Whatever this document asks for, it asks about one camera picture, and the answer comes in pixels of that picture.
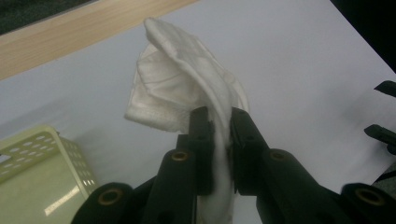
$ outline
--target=basket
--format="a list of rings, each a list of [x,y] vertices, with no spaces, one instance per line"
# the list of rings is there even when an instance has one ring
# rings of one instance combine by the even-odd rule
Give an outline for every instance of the basket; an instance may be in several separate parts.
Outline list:
[[[0,154],[4,223],[70,223],[96,189],[78,145],[50,126],[40,125],[0,141]]]

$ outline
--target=screw hole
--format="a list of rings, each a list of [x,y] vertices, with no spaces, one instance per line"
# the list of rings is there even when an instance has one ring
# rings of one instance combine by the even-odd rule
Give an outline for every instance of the screw hole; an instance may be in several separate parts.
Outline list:
[[[286,159],[286,156],[280,152],[271,152],[270,154],[271,159],[274,161],[284,161]]]
[[[371,205],[381,206],[385,204],[384,198],[370,189],[356,189],[355,193],[359,199]]]
[[[174,154],[172,154],[172,160],[174,161],[184,161],[189,157],[189,154],[186,152],[182,151],[177,151]]]
[[[108,189],[100,194],[98,202],[101,205],[107,206],[118,202],[121,197],[122,197],[122,190]]]

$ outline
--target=wooden surface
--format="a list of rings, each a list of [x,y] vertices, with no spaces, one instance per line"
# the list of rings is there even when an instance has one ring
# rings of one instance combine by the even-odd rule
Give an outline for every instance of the wooden surface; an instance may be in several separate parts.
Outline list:
[[[0,80],[88,47],[196,0],[99,0],[0,36]]]

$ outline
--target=crumpled white towel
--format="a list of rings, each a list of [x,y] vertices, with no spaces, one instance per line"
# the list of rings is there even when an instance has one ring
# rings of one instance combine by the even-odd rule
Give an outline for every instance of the crumpled white towel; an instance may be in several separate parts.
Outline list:
[[[176,26],[146,19],[150,44],[140,55],[125,118],[168,132],[188,133],[190,112],[207,106],[215,125],[215,189],[198,201],[198,221],[232,223],[230,146],[232,106],[248,110],[240,83],[198,40]]]

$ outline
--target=white table surface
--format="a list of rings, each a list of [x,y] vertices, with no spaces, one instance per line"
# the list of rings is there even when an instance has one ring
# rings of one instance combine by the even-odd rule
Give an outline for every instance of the white table surface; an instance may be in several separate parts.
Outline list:
[[[395,74],[329,0],[200,1],[162,17],[199,38],[241,81],[270,147],[293,153],[326,188],[371,184],[395,161],[363,129],[396,129]],[[77,142],[100,184],[156,175],[177,133],[123,117],[142,25],[0,82],[0,138],[47,123]],[[239,197],[234,223],[261,223]]]

